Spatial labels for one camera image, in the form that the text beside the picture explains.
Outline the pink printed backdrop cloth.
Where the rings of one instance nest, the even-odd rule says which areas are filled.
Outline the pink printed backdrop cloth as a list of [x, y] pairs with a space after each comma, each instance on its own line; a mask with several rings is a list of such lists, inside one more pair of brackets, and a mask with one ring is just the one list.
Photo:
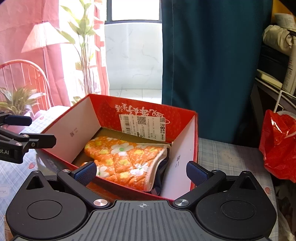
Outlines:
[[1, 109], [34, 114], [70, 106], [69, 83], [109, 94], [102, 1], [1, 1]]

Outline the checkered strawberry tablecloth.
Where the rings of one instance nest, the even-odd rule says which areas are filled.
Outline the checkered strawberry tablecloth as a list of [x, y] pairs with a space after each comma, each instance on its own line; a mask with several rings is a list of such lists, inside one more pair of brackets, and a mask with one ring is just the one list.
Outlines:
[[[40, 111], [38, 117], [30, 126], [24, 128], [23, 132], [44, 132], [46, 127], [68, 109], [63, 106], [55, 106], [47, 111]], [[52, 175], [60, 170], [56, 164], [43, 161], [38, 154], [39, 151], [29, 150], [21, 164], [1, 161], [1, 240], [11, 238], [5, 221], [5, 213], [29, 173], [40, 170], [44, 175]], [[263, 157], [258, 149], [207, 140], [198, 136], [196, 162], [208, 170], [218, 169], [234, 176], [239, 175], [243, 170], [251, 171], [272, 204], [276, 204], [273, 182], [263, 166]]]

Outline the red plastic bag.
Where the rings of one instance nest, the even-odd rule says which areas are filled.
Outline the red plastic bag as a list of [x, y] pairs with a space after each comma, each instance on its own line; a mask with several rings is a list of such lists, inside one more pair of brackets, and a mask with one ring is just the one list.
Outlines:
[[267, 110], [259, 150], [264, 167], [276, 178], [295, 183], [295, 114]]

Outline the white spray bottle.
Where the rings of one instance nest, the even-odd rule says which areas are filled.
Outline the white spray bottle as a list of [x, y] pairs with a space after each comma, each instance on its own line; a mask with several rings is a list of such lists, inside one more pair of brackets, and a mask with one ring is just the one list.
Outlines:
[[285, 75], [285, 80], [282, 85], [282, 89], [291, 95], [295, 93], [295, 72], [296, 72], [296, 46], [295, 43], [292, 44], [292, 51], [290, 54], [290, 59], [287, 66], [287, 72]]

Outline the red strawberry cardboard box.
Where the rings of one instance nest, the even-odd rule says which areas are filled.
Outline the red strawberry cardboard box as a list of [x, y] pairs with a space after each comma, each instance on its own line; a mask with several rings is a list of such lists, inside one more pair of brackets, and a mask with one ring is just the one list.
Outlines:
[[58, 169], [75, 170], [89, 157], [87, 142], [97, 136], [146, 144], [167, 144], [169, 160], [161, 192], [145, 193], [96, 177], [89, 189], [105, 199], [174, 200], [195, 186], [186, 166], [198, 157], [198, 116], [191, 110], [127, 98], [90, 94], [54, 120], [44, 133], [56, 137], [52, 149], [38, 152]]

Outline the orange floral quilted mitt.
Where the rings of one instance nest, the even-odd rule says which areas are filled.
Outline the orange floral quilted mitt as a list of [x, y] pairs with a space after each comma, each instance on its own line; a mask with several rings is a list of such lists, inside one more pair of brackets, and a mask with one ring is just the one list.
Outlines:
[[94, 160], [97, 177], [150, 192], [169, 149], [167, 144], [138, 144], [100, 136], [87, 142], [84, 152]]

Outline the navy packaged garment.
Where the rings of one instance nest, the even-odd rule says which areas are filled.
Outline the navy packaged garment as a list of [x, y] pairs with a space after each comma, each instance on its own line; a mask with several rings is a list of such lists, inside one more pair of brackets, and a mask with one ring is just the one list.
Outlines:
[[166, 167], [170, 160], [170, 148], [167, 148], [166, 155], [162, 158], [162, 161], [159, 163], [158, 168], [156, 170], [156, 175], [154, 179], [154, 184], [152, 190], [149, 192], [152, 195], [159, 196], [162, 190], [163, 179]]

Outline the dark shelf table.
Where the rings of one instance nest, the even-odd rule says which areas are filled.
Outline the dark shelf table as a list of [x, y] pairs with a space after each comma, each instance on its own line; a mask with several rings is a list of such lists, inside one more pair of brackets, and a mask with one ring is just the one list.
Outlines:
[[275, 77], [257, 69], [251, 99], [258, 118], [263, 118], [267, 109], [274, 113], [288, 111], [295, 115], [295, 95], [282, 88], [282, 83]]

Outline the dark teal curtain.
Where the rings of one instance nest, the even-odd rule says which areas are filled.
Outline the dark teal curtain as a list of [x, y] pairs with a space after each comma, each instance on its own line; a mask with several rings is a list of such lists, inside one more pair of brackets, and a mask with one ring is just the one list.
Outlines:
[[251, 102], [272, 1], [162, 1], [162, 102], [198, 114], [199, 136], [258, 147]]

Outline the beige cloth bundle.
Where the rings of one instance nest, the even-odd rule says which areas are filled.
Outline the beige cloth bundle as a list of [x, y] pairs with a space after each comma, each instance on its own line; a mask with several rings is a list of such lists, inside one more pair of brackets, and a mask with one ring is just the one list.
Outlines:
[[280, 26], [269, 25], [264, 30], [263, 42], [287, 56], [290, 56], [292, 52], [292, 36], [287, 29], [281, 28]]

